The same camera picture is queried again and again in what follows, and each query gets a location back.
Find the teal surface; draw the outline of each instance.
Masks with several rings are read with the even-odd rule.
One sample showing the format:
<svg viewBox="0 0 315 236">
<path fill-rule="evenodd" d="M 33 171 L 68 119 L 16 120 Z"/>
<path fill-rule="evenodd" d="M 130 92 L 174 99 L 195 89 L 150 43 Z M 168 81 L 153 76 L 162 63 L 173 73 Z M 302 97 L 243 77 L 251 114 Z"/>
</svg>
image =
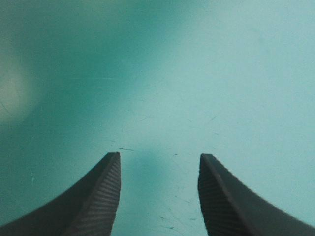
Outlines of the teal surface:
<svg viewBox="0 0 315 236">
<path fill-rule="evenodd" d="M 315 226 L 314 12 L 313 1 L 1 1 L 0 224 L 120 151 L 114 236 L 205 236 L 201 153 Z"/>
</svg>

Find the scratch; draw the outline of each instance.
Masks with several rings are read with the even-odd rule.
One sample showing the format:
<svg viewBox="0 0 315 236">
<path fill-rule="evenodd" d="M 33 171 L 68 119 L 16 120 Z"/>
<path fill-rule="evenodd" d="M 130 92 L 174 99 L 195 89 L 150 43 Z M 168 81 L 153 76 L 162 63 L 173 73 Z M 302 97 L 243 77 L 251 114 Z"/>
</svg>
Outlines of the scratch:
<svg viewBox="0 0 315 236">
<path fill-rule="evenodd" d="M 5 107 L 4 103 L 0 100 L 0 104 L 2 105 L 2 107 L 5 109 L 6 112 L 8 112 L 8 114 L 11 116 L 11 112 Z"/>
<path fill-rule="evenodd" d="M 214 116 L 211 118 L 210 122 L 213 121 L 215 118 L 217 118 L 217 116 Z"/>
<path fill-rule="evenodd" d="M 122 147 L 120 147 L 119 150 L 134 151 L 134 150 L 132 150 L 132 149 L 122 148 Z"/>
<path fill-rule="evenodd" d="M 31 170 L 31 182 L 32 182 L 32 184 L 34 186 L 34 176 L 33 176 L 33 171 L 32 170 Z"/>
<path fill-rule="evenodd" d="M 144 119 L 142 119 L 142 120 L 140 120 L 140 121 L 145 121 L 147 118 L 149 118 L 149 117 L 145 117 Z"/>
</svg>

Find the turquoise background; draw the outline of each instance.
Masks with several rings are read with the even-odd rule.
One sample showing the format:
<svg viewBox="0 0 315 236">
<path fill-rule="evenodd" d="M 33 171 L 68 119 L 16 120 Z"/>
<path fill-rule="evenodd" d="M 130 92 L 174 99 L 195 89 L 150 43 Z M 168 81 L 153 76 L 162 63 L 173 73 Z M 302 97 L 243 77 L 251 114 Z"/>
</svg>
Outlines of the turquoise background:
<svg viewBox="0 0 315 236">
<path fill-rule="evenodd" d="M 0 224 L 120 151 L 113 236 L 205 236 L 201 153 L 315 226 L 314 12 L 314 1 L 3 0 Z"/>
</svg>

